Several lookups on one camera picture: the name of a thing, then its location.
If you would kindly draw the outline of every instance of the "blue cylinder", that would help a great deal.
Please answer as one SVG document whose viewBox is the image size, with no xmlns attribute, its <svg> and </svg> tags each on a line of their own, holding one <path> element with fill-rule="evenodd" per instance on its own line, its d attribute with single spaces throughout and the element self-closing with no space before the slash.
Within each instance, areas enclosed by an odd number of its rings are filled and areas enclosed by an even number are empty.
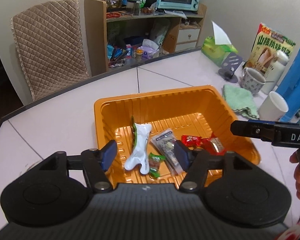
<svg viewBox="0 0 300 240">
<path fill-rule="evenodd" d="M 276 92 L 287 101 L 289 106 L 288 112 L 280 121 L 289 122 L 300 109 L 300 49 Z"/>
</svg>

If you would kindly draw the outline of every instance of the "quilted chair cover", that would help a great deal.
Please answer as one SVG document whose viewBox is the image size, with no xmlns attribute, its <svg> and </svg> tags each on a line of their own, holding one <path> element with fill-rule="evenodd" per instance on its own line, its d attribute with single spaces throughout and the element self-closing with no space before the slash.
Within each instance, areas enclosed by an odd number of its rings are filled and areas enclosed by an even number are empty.
<svg viewBox="0 0 300 240">
<path fill-rule="evenodd" d="M 11 28 L 33 100 L 89 77 L 78 0 L 33 6 L 15 15 Z"/>
</svg>

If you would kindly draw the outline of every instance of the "orange basket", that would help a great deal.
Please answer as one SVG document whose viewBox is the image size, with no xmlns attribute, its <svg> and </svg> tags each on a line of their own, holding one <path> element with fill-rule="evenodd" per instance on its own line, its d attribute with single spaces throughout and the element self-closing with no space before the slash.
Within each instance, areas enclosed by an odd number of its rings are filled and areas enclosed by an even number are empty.
<svg viewBox="0 0 300 240">
<path fill-rule="evenodd" d="M 124 169 L 132 152 L 131 116 L 136 123 L 151 123 L 150 137 L 171 128 L 177 139 L 181 135 L 209 138 L 212 132 L 228 151 L 235 151 L 250 162 L 258 164 L 260 155 L 249 138 L 235 136 L 230 124 L 237 119 L 228 104 L 212 86 L 156 91 L 135 95 L 99 99 L 94 104 L 99 149 L 111 139 L 117 141 L 118 153 L 106 175 L 116 187 L 117 183 L 174 183 L 177 188 L 186 173 L 171 175 L 165 163 L 160 165 L 161 176 L 152 179 Z M 147 153 L 158 154 L 150 143 Z M 221 170 L 210 170 L 206 185 L 222 176 Z"/>
</svg>

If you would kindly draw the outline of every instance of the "white bottle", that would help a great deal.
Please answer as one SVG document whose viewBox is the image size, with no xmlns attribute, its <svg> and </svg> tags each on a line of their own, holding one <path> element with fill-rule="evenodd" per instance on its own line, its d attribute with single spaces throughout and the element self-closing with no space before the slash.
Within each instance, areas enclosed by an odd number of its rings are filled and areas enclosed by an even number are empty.
<svg viewBox="0 0 300 240">
<path fill-rule="evenodd" d="M 274 89 L 288 61 L 289 58 L 283 51 L 278 50 L 274 53 L 274 58 L 272 59 L 270 66 L 268 67 L 265 73 L 267 83 L 264 84 L 261 88 L 261 91 L 264 92 L 266 95 L 268 95 Z"/>
</svg>

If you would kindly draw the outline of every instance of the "mint green towel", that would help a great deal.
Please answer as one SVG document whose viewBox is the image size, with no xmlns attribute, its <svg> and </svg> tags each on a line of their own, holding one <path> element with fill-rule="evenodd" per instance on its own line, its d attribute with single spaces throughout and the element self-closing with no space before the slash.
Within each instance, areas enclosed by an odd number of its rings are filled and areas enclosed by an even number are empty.
<svg viewBox="0 0 300 240">
<path fill-rule="evenodd" d="M 249 90 L 225 84 L 223 98 L 235 113 L 250 119 L 259 118 L 257 106 Z"/>
</svg>

